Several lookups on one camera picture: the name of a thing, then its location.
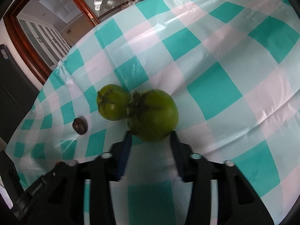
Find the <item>green tomato with stem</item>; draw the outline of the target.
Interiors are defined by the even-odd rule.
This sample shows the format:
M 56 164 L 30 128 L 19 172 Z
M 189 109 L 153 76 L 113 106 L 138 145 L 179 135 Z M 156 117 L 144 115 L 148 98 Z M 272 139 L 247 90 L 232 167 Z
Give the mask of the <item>green tomato with stem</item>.
M 173 98 L 163 90 L 151 89 L 133 92 L 127 105 L 127 125 L 130 132 L 144 142 L 163 141 L 179 121 L 179 112 Z

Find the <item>dark purple passion fruit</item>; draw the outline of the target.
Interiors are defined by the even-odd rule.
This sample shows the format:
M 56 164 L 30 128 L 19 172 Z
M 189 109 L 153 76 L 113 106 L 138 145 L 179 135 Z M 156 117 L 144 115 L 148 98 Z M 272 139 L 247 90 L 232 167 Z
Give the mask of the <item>dark purple passion fruit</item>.
M 88 130 L 88 124 L 85 118 L 77 117 L 73 120 L 72 128 L 79 135 L 84 135 Z

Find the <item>smooth green tomato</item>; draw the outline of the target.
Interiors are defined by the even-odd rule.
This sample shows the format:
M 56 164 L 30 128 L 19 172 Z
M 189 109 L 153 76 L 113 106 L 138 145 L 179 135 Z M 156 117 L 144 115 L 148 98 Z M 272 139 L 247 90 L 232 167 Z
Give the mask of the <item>smooth green tomato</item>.
M 115 84 L 105 85 L 97 91 L 98 112 L 107 120 L 122 120 L 127 116 L 127 105 L 131 98 L 122 87 Z

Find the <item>teal pink checkered tablecloth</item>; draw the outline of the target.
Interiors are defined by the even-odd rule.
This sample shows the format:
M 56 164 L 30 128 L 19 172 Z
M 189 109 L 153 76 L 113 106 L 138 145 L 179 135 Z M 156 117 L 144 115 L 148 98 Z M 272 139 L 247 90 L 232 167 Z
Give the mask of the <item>teal pink checkered tablecloth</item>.
M 299 18 L 288 0 L 145 0 L 100 23 L 58 63 L 8 143 L 28 188 L 57 161 L 90 161 L 122 140 L 97 91 L 161 89 L 179 139 L 232 160 L 275 224 L 299 197 Z M 83 117 L 84 135 L 72 128 Z

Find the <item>wooden glass cabinet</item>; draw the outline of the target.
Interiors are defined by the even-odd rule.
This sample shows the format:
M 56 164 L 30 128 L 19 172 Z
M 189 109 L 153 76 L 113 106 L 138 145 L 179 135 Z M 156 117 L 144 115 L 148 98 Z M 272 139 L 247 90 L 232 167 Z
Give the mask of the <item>wooden glass cabinet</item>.
M 3 21 L 20 58 L 45 83 L 88 31 L 142 0 L 14 0 Z

